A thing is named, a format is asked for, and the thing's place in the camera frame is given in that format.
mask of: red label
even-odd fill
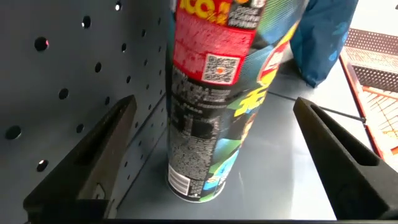
[[[226,27],[232,0],[179,0],[174,65],[188,77],[218,85],[238,80],[255,30]]]

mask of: blue bag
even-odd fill
[[[310,0],[290,41],[303,79],[312,87],[324,81],[348,35],[358,0]]]

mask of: can label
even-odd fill
[[[272,0],[172,5],[167,180],[179,197],[206,202],[223,189],[295,27],[267,43],[264,14],[284,11]]]

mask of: gray metal panel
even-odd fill
[[[165,145],[164,142],[158,142],[158,140],[164,133],[167,125],[166,114],[166,98],[164,97],[127,149],[120,164],[119,173],[116,177],[114,190],[111,196],[113,204],[109,213],[109,218],[114,218],[116,216],[117,206],[120,204],[142,166],[149,158],[155,145]]]
[[[132,138],[164,94],[169,3],[121,1],[117,11],[116,2],[0,2],[2,222],[27,220],[23,199],[118,99],[136,97]],[[91,20],[87,29],[81,26],[85,16]],[[39,37],[49,44],[40,52],[35,48]],[[102,66],[97,73],[98,62]],[[68,96],[60,100],[63,88]],[[110,103],[105,105],[107,97]],[[84,129],[76,133],[79,124]],[[21,135],[7,140],[7,130],[15,125]],[[49,164],[37,172],[41,160]]]
[[[328,78],[316,88],[307,85],[299,71],[291,62],[287,62],[280,67],[269,91],[293,99],[301,96],[324,108],[360,117],[339,61],[331,69]]]

